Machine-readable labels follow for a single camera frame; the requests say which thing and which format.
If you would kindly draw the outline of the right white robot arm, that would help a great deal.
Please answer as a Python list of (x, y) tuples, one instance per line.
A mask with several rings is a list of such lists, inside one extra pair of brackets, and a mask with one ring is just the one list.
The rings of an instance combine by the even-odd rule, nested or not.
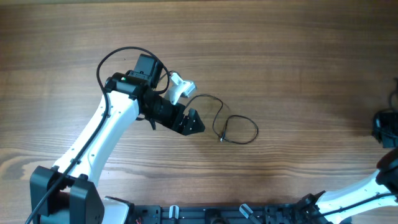
[(350, 186), (316, 196), (302, 209), (305, 223), (342, 223), (375, 208), (397, 206), (397, 110), (377, 112), (372, 135), (390, 149), (377, 163), (376, 171)]

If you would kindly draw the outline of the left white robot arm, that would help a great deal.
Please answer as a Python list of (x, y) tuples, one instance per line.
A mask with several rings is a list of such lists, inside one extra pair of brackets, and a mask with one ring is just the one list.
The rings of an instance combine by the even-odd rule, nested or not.
[(133, 223), (134, 204), (101, 198), (98, 182), (109, 156), (127, 128), (144, 119), (184, 136), (205, 130), (198, 112), (178, 102), (196, 90), (177, 72), (167, 75), (172, 86), (165, 96), (155, 92), (163, 63), (139, 56), (134, 70), (115, 73), (101, 89), (100, 104), (71, 148), (51, 168), (38, 166), (30, 177), (32, 213), (28, 223)]

